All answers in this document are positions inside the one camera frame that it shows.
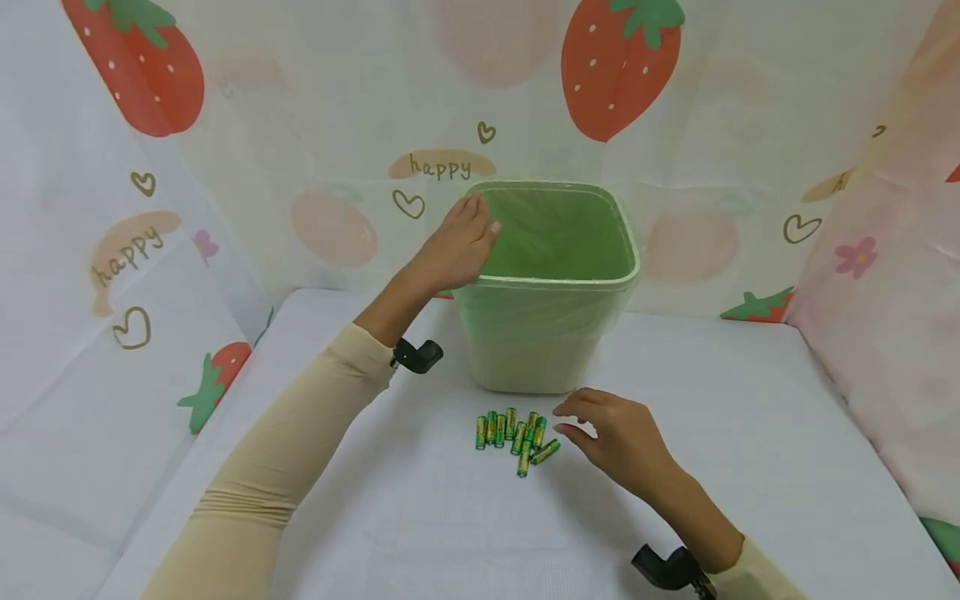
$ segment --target arm sleeve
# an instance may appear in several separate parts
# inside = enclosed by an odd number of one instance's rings
[[[393,353],[349,324],[230,452],[141,600],[266,600],[280,536]]]
[[[749,538],[733,567],[708,577],[717,600],[806,600]]]

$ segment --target battery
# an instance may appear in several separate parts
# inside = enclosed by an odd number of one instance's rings
[[[540,417],[537,419],[537,428],[534,429],[534,440],[531,444],[534,452],[540,452],[540,448],[543,446],[543,433],[546,431],[546,419]]]
[[[493,438],[493,445],[498,448],[503,447],[503,436],[507,431],[507,416],[506,415],[497,415],[496,416],[496,434]]]
[[[550,444],[545,445],[543,449],[540,450],[540,452],[537,452],[530,457],[530,462],[533,463],[534,466],[539,465],[546,459],[553,456],[554,453],[556,453],[556,451],[559,449],[560,449],[560,442],[558,440],[550,440]]]
[[[487,413],[487,445],[496,441],[496,411]]]
[[[514,456],[520,455],[520,447],[523,446],[524,436],[527,433],[527,424],[523,421],[516,424],[516,436],[514,437],[514,444],[510,446],[510,453]]]
[[[477,417],[477,449],[482,450],[487,447],[487,418]]]
[[[516,432],[516,408],[507,409],[507,431],[504,433],[504,440],[509,442],[514,438]]]
[[[526,477],[527,469],[530,468],[530,440],[524,440],[520,447],[520,461],[516,465],[516,476]]]

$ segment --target black clip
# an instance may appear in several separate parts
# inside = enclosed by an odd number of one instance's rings
[[[685,546],[674,550],[664,561],[643,544],[630,564],[656,588],[678,590],[693,586],[700,600],[716,600],[716,589]]]
[[[430,371],[443,357],[444,349],[433,340],[423,342],[423,346],[416,349],[413,344],[400,338],[394,348],[394,363],[421,375]]]

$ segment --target pink flower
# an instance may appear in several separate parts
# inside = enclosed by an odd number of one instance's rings
[[[860,243],[854,246],[837,246],[833,253],[843,258],[843,261],[837,265],[837,273],[852,273],[854,279],[860,279],[867,269],[876,261],[876,252],[874,252],[876,240],[869,235]]]
[[[204,260],[204,264],[209,267],[210,263],[207,262],[207,259],[216,255],[216,253],[220,250],[220,246],[210,239],[210,232],[206,229],[197,231],[197,235],[193,237],[193,244],[197,247],[197,252],[200,253],[200,257]]]

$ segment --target green trash bin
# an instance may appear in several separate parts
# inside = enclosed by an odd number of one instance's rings
[[[636,287],[623,209],[587,183],[484,181],[476,192],[503,229],[479,280],[453,293],[473,377],[495,392],[576,389]]]

